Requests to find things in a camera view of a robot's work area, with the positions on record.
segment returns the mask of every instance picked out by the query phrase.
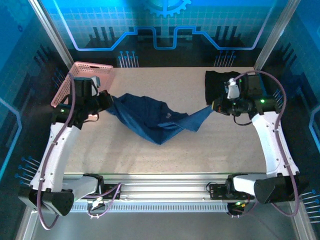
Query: pink basket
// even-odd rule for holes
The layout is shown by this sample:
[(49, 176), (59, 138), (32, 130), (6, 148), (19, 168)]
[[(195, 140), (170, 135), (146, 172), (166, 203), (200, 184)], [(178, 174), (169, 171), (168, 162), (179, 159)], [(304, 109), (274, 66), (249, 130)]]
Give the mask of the pink basket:
[[(115, 77), (113, 66), (81, 61), (76, 61), (70, 69), (69, 73), (71, 73), (74, 77), (99, 77), (99, 92), (103, 90), (109, 91)], [(58, 104), (60, 104), (61, 101), (70, 93), (70, 78), (71, 77), (69, 75), (65, 77), (65, 80), (61, 84), (58, 92), (55, 94), (51, 102), (52, 107), (56, 107)]]

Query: black cloth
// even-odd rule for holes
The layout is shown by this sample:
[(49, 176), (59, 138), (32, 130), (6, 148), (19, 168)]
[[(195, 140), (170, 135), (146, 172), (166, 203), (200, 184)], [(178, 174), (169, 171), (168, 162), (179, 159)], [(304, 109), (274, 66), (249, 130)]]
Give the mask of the black cloth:
[(236, 71), (230, 72), (216, 72), (206, 71), (205, 72), (205, 101), (207, 105), (211, 105), (214, 100), (221, 97), (226, 92), (225, 82), (231, 78), (239, 76), (241, 73)]

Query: dark blue garment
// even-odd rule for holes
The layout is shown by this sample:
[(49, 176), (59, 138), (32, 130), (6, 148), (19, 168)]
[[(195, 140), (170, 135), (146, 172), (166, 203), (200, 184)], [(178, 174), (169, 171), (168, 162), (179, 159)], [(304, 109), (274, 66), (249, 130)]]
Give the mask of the dark blue garment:
[(196, 132), (213, 112), (211, 106), (192, 115), (179, 113), (168, 108), (165, 102), (147, 96), (129, 93), (117, 98), (113, 96), (113, 106), (107, 111), (144, 139), (163, 144), (183, 129)]

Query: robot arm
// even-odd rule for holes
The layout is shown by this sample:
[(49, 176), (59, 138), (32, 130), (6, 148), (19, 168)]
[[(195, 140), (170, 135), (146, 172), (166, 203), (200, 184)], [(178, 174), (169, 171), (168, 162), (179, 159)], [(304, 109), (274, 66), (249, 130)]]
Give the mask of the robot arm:
[[(94, 174), (85, 174), (79, 180), (63, 186), (63, 177), (67, 161), (73, 145), (82, 129), (84, 121), (89, 115), (96, 115), (113, 104), (108, 92), (98, 92), (99, 78), (78, 77), (75, 83), (75, 107), (71, 121), (55, 142), (44, 172), (41, 190), (41, 210), (56, 215), (65, 216), (71, 210), (73, 203), (88, 194), (103, 189), (103, 178)], [(39, 190), (41, 170), (49, 148), (58, 132), (63, 128), (70, 113), (71, 104), (59, 104), (53, 112), (49, 141), (46, 146), (41, 164), (29, 187), (21, 187), (19, 198), (29, 207), (37, 209), (36, 195)]]
[(308, 181), (299, 176), (299, 169), (288, 149), (281, 123), (275, 130), (280, 109), (273, 96), (262, 95), (259, 76), (247, 75), (237, 81), (231, 78), (225, 84), (225, 92), (221, 93), (221, 97), (212, 105), (214, 110), (224, 115), (238, 117), (243, 113), (248, 114), (258, 133), (265, 157), (266, 174), (231, 176), (233, 191), (255, 196), (260, 203), (294, 199), (288, 166), (280, 152), (276, 131), (279, 133), (282, 148), (297, 183), (298, 193), (300, 194), (308, 186)]

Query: speckled table surface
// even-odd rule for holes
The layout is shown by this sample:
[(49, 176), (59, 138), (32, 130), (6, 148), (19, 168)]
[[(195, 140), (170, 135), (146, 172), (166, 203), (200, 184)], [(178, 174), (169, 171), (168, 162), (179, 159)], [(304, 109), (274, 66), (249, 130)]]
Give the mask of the speckled table surface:
[[(251, 67), (116, 68), (110, 94), (148, 96), (173, 111), (192, 114), (206, 106), (205, 73), (245, 72)], [(239, 122), (249, 118), (242, 115)], [(213, 112), (198, 132), (184, 130), (163, 145), (136, 135), (103, 111), (75, 142), (65, 173), (235, 173), (266, 172), (260, 140), (252, 125)]]

